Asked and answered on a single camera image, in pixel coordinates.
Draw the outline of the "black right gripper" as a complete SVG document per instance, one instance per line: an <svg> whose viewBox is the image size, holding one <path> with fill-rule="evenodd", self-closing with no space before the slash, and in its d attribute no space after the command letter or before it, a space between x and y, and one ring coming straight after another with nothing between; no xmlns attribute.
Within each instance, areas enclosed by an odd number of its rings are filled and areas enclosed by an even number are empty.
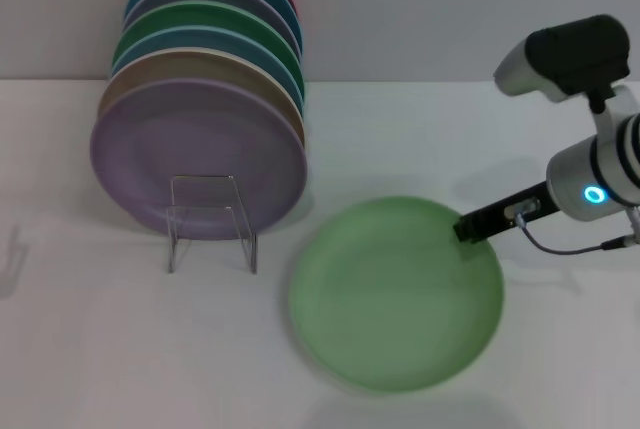
<svg viewBox="0 0 640 429"><path fill-rule="evenodd" d="M546 182L541 182L482 210L462 215L453 225L460 242L478 243L513 228L517 214L525 222L555 214L559 211Z"/></svg>

